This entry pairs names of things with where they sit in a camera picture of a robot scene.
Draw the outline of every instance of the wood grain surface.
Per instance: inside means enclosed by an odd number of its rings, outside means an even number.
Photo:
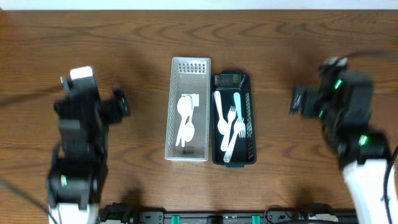
[[[60,139],[59,77],[91,65],[101,96],[121,84],[132,115],[109,133],[102,206],[167,211],[265,210],[310,202],[353,208],[321,124],[289,116],[291,89],[319,84],[327,57],[398,51],[396,11],[58,11],[0,16],[0,176],[45,202],[52,146]],[[209,57],[212,72],[250,74],[257,163],[244,169],[164,159],[173,57]],[[398,64],[359,58],[350,69],[376,82],[372,124],[398,140]],[[0,190],[0,223],[47,223]]]

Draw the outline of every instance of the white fork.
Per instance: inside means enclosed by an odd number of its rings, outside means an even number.
[[[224,135],[223,141],[221,142],[221,150],[223,152],[225,152],[227,150],[227,148],[228,148],[228,141],[229,141],[229,135],[231,133],[232,122],[236,118],[236,109],[235,109],[234,106],[232,106],[229,109],[227,118],[228,118],[228,129],[227,129],[227,132]]]
[[[232,135],[231,142],[229,143],[228,149],[224,155],[224,162],[231,161],[232,153],[233,153],[234,147],[235,147],[236,138],[238,136],[238,133],[240,133],[243,130],[244,130],[243,118],[238,118],[234,124],[234,134]]]

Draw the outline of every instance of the brown table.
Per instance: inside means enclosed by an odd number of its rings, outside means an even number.
[[[0,18],[0,175],[45,202],[59,76],[92,65],[101,96],[126,89],[132,115],[112,126],[102,206],[168,211],[264,210],[321,202],[353,208],[318,121],[289,116],[291,89],[319,84],[327,57],[398,51],[396,11],[3,12]],[[252,78],[257,163],[244,169],[164,159],[171,60],[209,57],[212,72]],[[398,140],[398,64],[350,62],[376,82],[372,124]],[[46,223],[29,202],[0,191],[0,223]]]

